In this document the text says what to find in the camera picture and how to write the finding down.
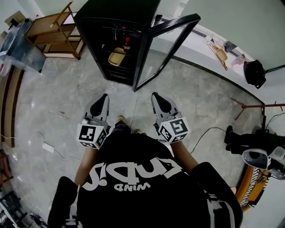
person's forearm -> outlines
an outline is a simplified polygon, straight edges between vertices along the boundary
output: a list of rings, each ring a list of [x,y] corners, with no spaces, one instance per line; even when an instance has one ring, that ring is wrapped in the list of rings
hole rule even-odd
[[[187,171],[191,171],[195,166],[198,165],[197,161],[190,155],[182,141],[172,143],[170,146],[172,148],[174,156],[182,168]]]
[[[98,149],[86,148],[83,159],[80,163],[80,166],[77,170],[74,183],[82,187],[85,182],[90,170],[97,163],[98,158]]]

yellow tray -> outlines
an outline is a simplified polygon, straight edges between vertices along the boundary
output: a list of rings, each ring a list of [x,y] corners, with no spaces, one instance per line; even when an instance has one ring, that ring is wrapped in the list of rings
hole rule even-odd
[[[108,62],[110,64],[114,65],[114,66],[120,66],[122,61],[123,61],[123,59],[124,59],[124,57],[125,57],[125,55],[119,54],[119,53],[116,53],[116,52],[121,52],[121,53],[124,53],[124,54],[126,54],[126,53],[124,52],[124,49],[122,49],[122,48],[115,48],[114,51],[115,52],[112,52],[110,54]]]

black t-shirt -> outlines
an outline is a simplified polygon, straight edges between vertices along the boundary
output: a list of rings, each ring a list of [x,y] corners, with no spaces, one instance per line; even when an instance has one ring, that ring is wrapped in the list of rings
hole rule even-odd
[[[49,227],[62,227],[77,186],[59,181]],[[78,194],[83,228],[102,226],[240,227],[235,195],[209,163],[186,173],[162,143],[142,134],[111,134]]]

red metal stand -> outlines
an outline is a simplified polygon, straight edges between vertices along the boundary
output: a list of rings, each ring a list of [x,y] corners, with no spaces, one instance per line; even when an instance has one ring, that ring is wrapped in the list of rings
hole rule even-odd
[[[239,105],[241,105],[241,112],[238,114],[238,116],[235,118],[235,120],[237,120],[240,115],[242,114],[242,112],[245,110],[245,109],[248,109],[248,108],[265,108],[265,107],[284,107],[285,104],[272,104],[272,105],[245,105],[241,102],[238,102],[237,100],[231,98],[234,102],[238,103]]]

mini fridge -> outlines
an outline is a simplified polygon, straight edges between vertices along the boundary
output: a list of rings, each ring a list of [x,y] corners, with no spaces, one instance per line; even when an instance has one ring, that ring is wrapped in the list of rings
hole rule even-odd
[[[159,20],[160,0],[89,0],[75,15],[79,33],[106,80],[137,91],[159,76],[200,21]]]

